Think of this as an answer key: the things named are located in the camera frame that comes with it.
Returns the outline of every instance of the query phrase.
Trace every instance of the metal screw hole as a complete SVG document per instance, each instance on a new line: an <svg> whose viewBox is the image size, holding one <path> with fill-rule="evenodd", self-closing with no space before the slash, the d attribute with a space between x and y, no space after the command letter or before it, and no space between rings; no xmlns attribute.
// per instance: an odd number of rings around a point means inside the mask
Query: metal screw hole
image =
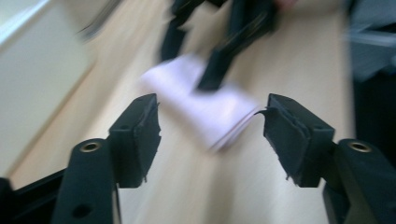
<svg viewBox="0 0 396 224"><path fill-rule="evenodd" d="M371 148L362 144L362 143L358 143L358 142L351 142L348 144L349 147L351 147L354 150L357 150L359 152L371 152Z"/></svg>

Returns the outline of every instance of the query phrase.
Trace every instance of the black plastic part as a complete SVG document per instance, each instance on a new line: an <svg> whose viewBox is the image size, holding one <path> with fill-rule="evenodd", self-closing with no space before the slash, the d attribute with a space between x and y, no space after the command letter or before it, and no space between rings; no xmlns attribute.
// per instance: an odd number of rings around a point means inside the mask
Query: black plastic part
<svg viewBox="0 0 396 224"><path fill-rule="evenodd" d="M326 207L329 223L344 223L350 206L347 196L345 194L338 193L326 184L323 189L323 201Z"/></svg>
<svg viewBox="0 0 396 224"><path fill-rule="evenodd" d="M148 174L161 137L155 94L135 99L111 126L107 138L120 188L137 188Z"/></svg>
<svg viewBox="0 0 396 224"><path fill-rule="evenodd" d="M353 85L357 138L377 146L396 168L396 67Z"/></svg>
<svg viewBox="0 0 396 224"><path fill-rule="evenodd" d="M382 152L345 139L334 157L351 204L345 223L395 223L396 170Z"/></svg>
<svg viewBox="0 0 396 224"><path fill-rule="evenodd" d="M0 178L0 223L50 223L64 170L13 190Z"/></svg>
<svg viewBox="0 0 396 224"><path fill-rule="evenodd" d="M277 6L273 0L234 0L226 40L213 50L197 89L218 90L233 58L256 39L273 32L276 16Z"/></svg>
<svg viewBox="0 0 396 224"><path fill-rule="evenodd" d="M183 44L186 32L178 29L176 22L169 22L161 48L161 61L171 60L177 57Z"/></svg>
<svg viewBox="0 0 396 224"><path fill-rule="evenodd" d="M50 223L63 178L61 170L16 190L18 214L13 223Z"/></svg>
<svg viewBox="0 0 396 224"><path fill-rule="evenodd" d="M73 149L51 223L119 223L119 199L108 143L91 139Z"/></svg>
<svg viewBox="0 0 396 224"><path fill-rule="evenodd" d="M296 101L270 94L264 136L276 151L288 176L300 187L318 186L322 155L332 151L334 128Z"/></svg>
<svg viewBox="0 0 396 224"><path fill-rule="evenodd" d="M11 223L16 211L17 196L7 179L0 178L0 222Z"/></svg>

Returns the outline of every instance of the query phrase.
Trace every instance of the black mechanical part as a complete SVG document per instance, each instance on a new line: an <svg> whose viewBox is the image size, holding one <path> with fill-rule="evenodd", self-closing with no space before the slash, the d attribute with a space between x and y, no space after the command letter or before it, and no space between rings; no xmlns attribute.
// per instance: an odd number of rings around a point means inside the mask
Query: black mechanical part
<svg viewBox="0 0 396 224"><path fill-rule="evenodd" d="M350 202L345 223L394 223L396 170L384 154L369 143L344 139L334 158Z"/></svg>
<svg viewBox="0 0 396 224"><path fill-rule="evenodd" d="M108 142L84 141L73 149L52 223L120 223L120 208Z"/></svg>
<svg viewBox="0 0 396 224"><path fill-rule="evenodd" d="M315 188L321 178L322 155L331 151L334 128L294 100L270 94L264 136L294 183Z"/></svg>
<svg viewBox="0 0 396 224"><path fill-rule="evenodd" d="M347 33L356 137L396 167L396 2L359 0Z"/></svg>
<svg viewBox="0 0 396 224"><path fill-rule="evenodd" d="M109 132L76 145L66 169L22 189L0 178L0 223L120 223L118 186L140 186L161 141L156 95L135 99Z"/></svg>
<svg viewBox="0 0 396 224"><path fill-rule="evenodd" d="M332 142L334 129L294 100L270 94L264 136L299 187L326 180L323 199L330 223L394 223L396 170L366 142Z"/></svg>
<svg viewBox="0 0 396 224"><path fill-rule="evenodd" d="M234 0L228 34L213 49L197 89L218 90L233 58L261 36L273 32L276 19L277 6L273 0Z"/></svg>
<svg viewBox="0 0 396 224"><path fill-rule="evenodd" d="M181 26L189 19L193 11L205 0L175 0L171 6L172 20L166 30L161 47L161 61L177 57L183 44L186 31ZM227 0L208 0L215 7L221 7Z"/></svg>
<svg viewBox="0 0 396 224"><path fill-rule="evenodd" d="M120 188L137 188L148 174L161 128L156 97L134 100L111 126L107 141L117 162L116 178Z"/></svg>
<svg viewBox="0 0 396 224"><path fill-rule="evenodd" d="M171 8L175 17L169 22L161 48L162 61L176 58L187 33L180 27L204 1L175 0ZM226 1L209 2L221 7ZM275 30L276 15L277 6L273 0L234 0L227 35L213 49L197 89L218 90L233 58L259 37Z"/></svg>

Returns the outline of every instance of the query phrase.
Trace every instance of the black robotic claw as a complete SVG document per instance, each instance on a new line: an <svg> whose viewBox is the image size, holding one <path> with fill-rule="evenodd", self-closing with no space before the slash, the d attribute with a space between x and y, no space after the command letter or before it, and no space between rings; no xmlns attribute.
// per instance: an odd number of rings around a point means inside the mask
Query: black robotic claw
<svg viewBox="0 0 396 224"><path fill-rule="evenodd" d="M204 0L176 0L172 5L174 18L169 22L163 45L163 61L176 58L186 32L180 29L196 7ZM220 7L225 0L208 1ZM197 88L215 91L224 79L233 58L256 39L275 30L277 6L273 0L234 0L226 37L212 51L208 66Z"/></svg>

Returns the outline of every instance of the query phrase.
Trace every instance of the light wood surface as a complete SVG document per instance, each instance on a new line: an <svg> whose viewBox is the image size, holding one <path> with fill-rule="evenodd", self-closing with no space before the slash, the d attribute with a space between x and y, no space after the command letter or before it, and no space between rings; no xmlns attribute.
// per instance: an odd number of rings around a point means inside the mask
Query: light wood surface
<svg viewBox="0 0 396 224"><path fill-rule="evenodd" d="M124 0L87 46L96 64L10 175L16 188L63 169L78 142L106 137L123 109L142 94L138 78L157 63L170 1ZM201 6L183 52L207 58L225 29L229 5ZM279 29L234 62L227 79L257 98L289 96L351 136L349 82L340 4L301 0ZM208 153L188 127L160 106L158 153L139 189L121 189L123 223L327 223L321 189L299 189L262 137L255 117L237 142Z"/></svg>

